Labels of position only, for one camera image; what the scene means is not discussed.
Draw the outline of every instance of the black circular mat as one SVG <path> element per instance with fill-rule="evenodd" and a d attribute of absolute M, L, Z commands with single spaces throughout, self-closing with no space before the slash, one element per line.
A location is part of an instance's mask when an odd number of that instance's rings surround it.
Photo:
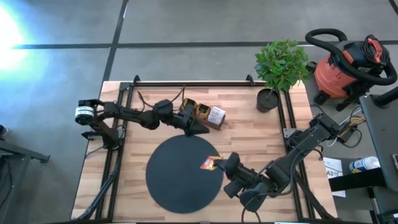
<path fill-rule="evenodd" d="M 190 213 L 207 206 L 218 194 L 223 172 L 201 169 L 208 156 L 219 156 L 206 140 L 185 135 L 160 144 L 151 155 L 146 170 L 150 196 L 162 208 Z"/>

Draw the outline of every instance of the red vacuum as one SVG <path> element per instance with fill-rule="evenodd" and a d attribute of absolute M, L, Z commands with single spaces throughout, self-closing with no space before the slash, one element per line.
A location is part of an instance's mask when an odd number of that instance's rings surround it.
<path fill-rule="evenodd" d="M 339 42 L 333 45 L 314 36 L 334 35 Z M 310 62 L 307 70 L 315 74 L 319 92 L 314 102 L 322 105 L 329 98 L 345 98 L 337 104 L 338 111 L 366 94 L 374 85 L 391 85 L 397 81 L 397 73 L 391 64 L 388 50 L 373 35 L 364 41 L 350 41 L 340 30 L 316 29 L 305 35 L 305 40 L 330 52 L 319 63 Z M 380 77 L 382 71 L 387 77 Z"/>

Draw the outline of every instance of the black plant pot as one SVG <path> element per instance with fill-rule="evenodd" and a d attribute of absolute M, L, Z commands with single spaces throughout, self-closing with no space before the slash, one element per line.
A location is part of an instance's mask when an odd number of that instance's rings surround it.
<path fill-rule="evenodd" d="M 261 113 L 266 113 L 274 109 L 279 104 L 279 95 L 276 91 L 265 88 L 259 91 L 257 94 L 257 105 L 256 108 Z"/>

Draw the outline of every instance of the concrete floor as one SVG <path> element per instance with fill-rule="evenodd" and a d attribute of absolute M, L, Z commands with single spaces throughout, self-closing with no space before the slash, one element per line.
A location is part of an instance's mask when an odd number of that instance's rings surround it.
<path fill-rule="evenodd" d="M 4 43 L 9 43 L 6 47 L 111 43 L 121 5 L 122 0 L 0 1 L 0 16 L 8 13 L 6 20 L 14 21 L 16 27 L 1 35 L 0 47 Z M 130 0 L 119 42 L 304 41 L 306 32 L 321 27 L 341 29 L 353 40 L 368 34 L 396 40 L 397 24 L 388 0 Z M 398 65 L 398 46 L 387 48 Z M 255 74 L 257 51 L 257 47 L 119 49 L 110 80 L 132 80 L 134 75 L 142 80 L 242 80 L 248 73 Z M 327 55 L 316 47 L 305 47 L 305 51 L 314 61 Z M 86 129 L 74 122 L 75 106 L 79 99 L 98 97 L 109 49 L 2 52 L 0 123 L 11 130 L 7 140 L 51 155 L 48 164 L 32 162 L 29 167 L 12 222 L 68 220 L 87 145 L 80 136 Z M 313 80 L 306 87 L 312 100 L 317 87 Z M 390 88 L 377 86 L 372 93 Z M 353 107 L 340 113 L 332 106 L 322 108 L 341 121 Z M 325 156 L 375 155 L 365 124 L 361 130 L 364 137 L 357 148 L 336 143 L 325 148 Z M 355 207 L 367 200 L 358 198 L 361 195 L 354 192 L 336 198 L 341 218 L 368 220 L 363 210 L 352 212 L 366 209 Z"/>

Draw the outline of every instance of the wooden table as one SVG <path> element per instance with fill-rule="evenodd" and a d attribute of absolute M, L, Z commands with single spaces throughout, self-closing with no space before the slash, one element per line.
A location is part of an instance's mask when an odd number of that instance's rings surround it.
<path fill-rule="evenodd" d="M 100 99 L 102 101 L 116 100 L 119 84 L 120 82 L 104 82 Z M 222 130 L 212 129 L 210 134 L 202 134 L 200 137 L 212 143 L 224 158 L 228 158 L 233 151 L 237 152 L 241 157 L 241 162 L 246 167 L 252 167 L 255 170 L 285 155 L 277 108 L 268 113 L 260 113 L 256 109 L 256 95 L 261 88 L 215 86 L 186 87 L 185 89 L 185 97 L 226 111 L 226 120 Z M 180 89 L 178 87 L 134 87 L 131 107 L 142 108 L 136 91 L 140 91 L 148 103 L 154 104 L 166 98 L 174 98 Z M 312 114 L 304 85 L 293 87 L 290 97 L 298 128 L 307 128 Z M 284 97 L 281 96 L 281 98 L 286 122 L 289 124 Z M 177 109 L 179 104 L 180 100 L 176 101 L 174 107 Z M 106 122 L 111 126 L 112 119 Z M 160 143 L 179 134 L 183 134 L 183 131 L 164 124 L 150 131 L 139 124 L 129 123 L 114 222 L 240 222 L 243 206 L 237 198 L 228 198 L 223 188 L 209 206 L 183 215 L 164 210 L 151 198 L 145 180 L 147 161 Z M 101 144 L 101 140 L 90 142 L 87 152 L 96 149 Z M 98 193 L 105 157 L 106 151 L 102 150 L 85 159 L 72 218 L 82 214 Z M 305 159 L 308 182 L 320 203 L 330 214 L 337 217 L 325 166 L 318 157 L 316 152 L 312 152 Z M 223 186 L 227 183 L 228 180 L 224 177 Z M 304 214 L 307 214 L 305 199 L 301 191 L 300 200 Z M 107 210 L 108 204 L 105 199 L 104 211 Z M 267 197 L 258 213 L 263 222 L 297 221 L 292 194 L 277 198 Z M 253 213 L 246 212 L 245 221 L 256 222 L 257 218 Z"/>

